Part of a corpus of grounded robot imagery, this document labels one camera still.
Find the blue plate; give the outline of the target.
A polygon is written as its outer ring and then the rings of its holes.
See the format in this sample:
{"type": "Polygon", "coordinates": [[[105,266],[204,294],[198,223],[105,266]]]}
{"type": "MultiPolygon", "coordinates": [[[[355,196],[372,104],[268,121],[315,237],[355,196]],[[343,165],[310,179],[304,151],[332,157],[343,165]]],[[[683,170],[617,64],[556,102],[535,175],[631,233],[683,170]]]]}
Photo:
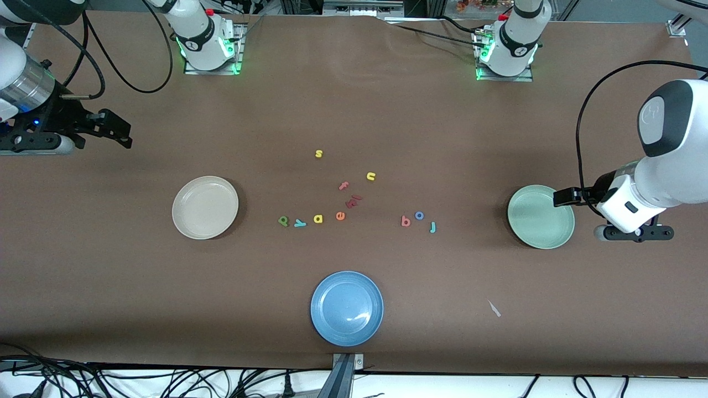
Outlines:
{"type": "Polygon", "coordinates": [[[383,317],[381,290],[367,275],[354,270],[328,275],[311,298],[312,325],[321,338],[336,346],[364,344],[379,330],[383,317]]]}

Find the grey metal box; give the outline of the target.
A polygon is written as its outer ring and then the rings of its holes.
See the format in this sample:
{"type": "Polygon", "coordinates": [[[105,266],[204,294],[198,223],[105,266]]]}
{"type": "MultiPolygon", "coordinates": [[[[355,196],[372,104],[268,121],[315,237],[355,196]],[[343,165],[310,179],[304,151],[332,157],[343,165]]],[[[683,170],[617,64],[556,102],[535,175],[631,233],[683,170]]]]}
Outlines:
{"type": "Polygon", "coordinates": [[[404,18],[404,0],[323,0],[322,15],[404,18]]]}

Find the brown table cover sheet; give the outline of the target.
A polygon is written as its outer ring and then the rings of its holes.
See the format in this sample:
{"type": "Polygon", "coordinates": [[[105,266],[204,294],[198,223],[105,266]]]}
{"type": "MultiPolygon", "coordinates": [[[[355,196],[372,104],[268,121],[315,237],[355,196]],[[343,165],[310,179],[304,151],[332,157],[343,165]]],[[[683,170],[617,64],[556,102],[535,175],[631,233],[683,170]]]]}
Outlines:
{"type": "Polygon", "coordinates": [[[476,81],[460,44],[371,17],[267,16],[240,75],[176,70],[154,94],[93,49],[107,90],[85,106],[129,121],[132,148],[0,156],[0,355],[328,368],[338,348],[312,325],[312,292],[356,270],[384,297],[356,347],[376,371],[708,376],[708,206],[666,211],[675,238],[642,244],[598,241],[600,219],[576,208],[554,250],[506,216],[516,189],[577,184],[596,81],[688,48],[660,24],[554,23],[542,42],[533,82],[476,81]],[[195,240],[171,208],[202,176],[240,207],[195,240]]]}

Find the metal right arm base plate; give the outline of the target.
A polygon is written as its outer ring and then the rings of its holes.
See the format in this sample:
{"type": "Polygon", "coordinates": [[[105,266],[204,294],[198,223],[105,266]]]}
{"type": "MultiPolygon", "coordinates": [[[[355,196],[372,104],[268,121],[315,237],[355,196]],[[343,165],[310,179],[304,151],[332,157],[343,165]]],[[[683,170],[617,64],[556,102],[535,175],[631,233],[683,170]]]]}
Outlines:
{"type": "Polygon", "coordinates": [[[180,53],[185,59],[186,75],[239,75],[246,47],[247,23],[213,15],[212,37],[199,45],[194,40],[178,38],[180,53]]]}

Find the orange dried flowers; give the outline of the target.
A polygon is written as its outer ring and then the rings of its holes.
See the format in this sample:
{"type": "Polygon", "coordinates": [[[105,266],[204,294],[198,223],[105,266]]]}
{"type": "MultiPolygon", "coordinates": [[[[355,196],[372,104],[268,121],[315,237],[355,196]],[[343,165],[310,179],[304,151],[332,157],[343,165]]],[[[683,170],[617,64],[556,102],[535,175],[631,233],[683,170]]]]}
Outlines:
{"type": "Polygon", "coordinates": [[[506,8],[513,7],[515,0],[457,0],[455,7],[458,13],[465,12],[495,12],[501,13],[506,8]]]}

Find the beige plate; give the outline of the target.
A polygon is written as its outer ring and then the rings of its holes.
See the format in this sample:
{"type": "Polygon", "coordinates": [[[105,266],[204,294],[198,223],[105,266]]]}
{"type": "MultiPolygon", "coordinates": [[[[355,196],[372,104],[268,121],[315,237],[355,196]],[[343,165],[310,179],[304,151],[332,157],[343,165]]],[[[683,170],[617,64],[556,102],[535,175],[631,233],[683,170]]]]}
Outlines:
{"type": "Polygon", "coordinates": [[[229,181],[218,176],[202,176],[177,192],[171,217],[182,235],[207,240],[227,231],[239,210],[238,192],[229,181]]]}

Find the aluminium frame corner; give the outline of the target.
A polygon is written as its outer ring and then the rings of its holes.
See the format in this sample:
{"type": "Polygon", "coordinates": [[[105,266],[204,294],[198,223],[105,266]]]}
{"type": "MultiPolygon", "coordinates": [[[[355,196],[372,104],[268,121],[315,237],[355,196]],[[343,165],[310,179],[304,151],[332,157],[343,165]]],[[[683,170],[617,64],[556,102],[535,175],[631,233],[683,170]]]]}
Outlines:
{"type": "Polygon", "coordinates": [[[685,28],[692,22],[693,18],[678,13],[673,19],[666,22],[666,30],[672,38],[685,37],[685,28]]]}

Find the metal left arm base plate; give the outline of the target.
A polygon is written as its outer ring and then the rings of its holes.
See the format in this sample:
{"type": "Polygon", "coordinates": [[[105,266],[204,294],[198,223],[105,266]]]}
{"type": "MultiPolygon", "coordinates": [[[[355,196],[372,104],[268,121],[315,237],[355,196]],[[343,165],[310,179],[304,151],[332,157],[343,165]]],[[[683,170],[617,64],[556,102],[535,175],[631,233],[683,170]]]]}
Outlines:
{"type": "Polygon", "coordinates": [[[503,43],[496,40],[496,32],[477,29],[471,34],[475,48],[476,78],[489,81],[531,82],[533,72],[531,63],[538,45],[528,50],[526,47],[510,51],[503,43]]]}

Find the green plate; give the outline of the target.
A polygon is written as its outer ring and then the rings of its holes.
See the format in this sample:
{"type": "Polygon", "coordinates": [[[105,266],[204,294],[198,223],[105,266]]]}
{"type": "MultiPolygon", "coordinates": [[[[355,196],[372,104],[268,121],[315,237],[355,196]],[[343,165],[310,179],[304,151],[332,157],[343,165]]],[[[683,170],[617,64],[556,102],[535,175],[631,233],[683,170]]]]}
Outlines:
{"type": "Polygon", "coordinates": [[[570,207],[555,207],[555,190],[529,185],[516,191],[508,202],[507,219],[513,233],[536,249],[556,249],[574,234],[576,218],[570,207]]]}

